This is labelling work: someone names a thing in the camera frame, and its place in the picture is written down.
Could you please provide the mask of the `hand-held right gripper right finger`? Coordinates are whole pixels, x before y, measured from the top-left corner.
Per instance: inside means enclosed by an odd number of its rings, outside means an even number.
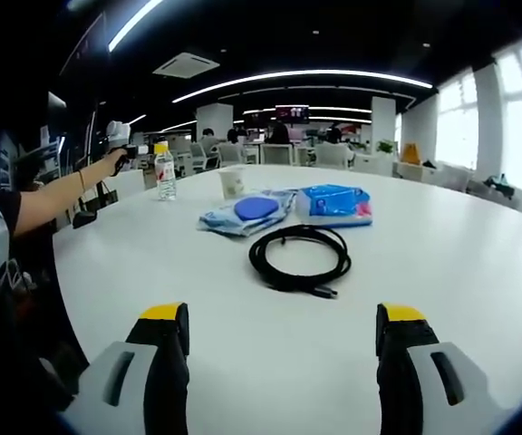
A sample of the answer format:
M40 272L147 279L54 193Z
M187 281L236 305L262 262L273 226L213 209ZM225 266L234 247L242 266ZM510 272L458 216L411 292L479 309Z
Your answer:
M375 352L382 434L495 434L511 415L479 366L413 307L377 305Z

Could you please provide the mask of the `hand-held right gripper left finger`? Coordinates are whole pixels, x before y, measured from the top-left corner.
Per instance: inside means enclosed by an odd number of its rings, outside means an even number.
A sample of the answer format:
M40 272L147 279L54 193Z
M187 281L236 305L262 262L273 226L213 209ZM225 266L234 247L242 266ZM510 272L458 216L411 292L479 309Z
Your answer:
M153 306L83 371L63 412L74 434L186 434L189 309Z

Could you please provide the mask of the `person's left hand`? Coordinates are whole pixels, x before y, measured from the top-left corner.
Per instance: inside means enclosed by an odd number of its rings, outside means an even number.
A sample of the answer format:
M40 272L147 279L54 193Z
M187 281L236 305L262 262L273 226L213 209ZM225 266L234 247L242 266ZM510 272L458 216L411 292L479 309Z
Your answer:
M104 177L113 177L119 173L128 160L128 151L125 148L112 149L102 160Z

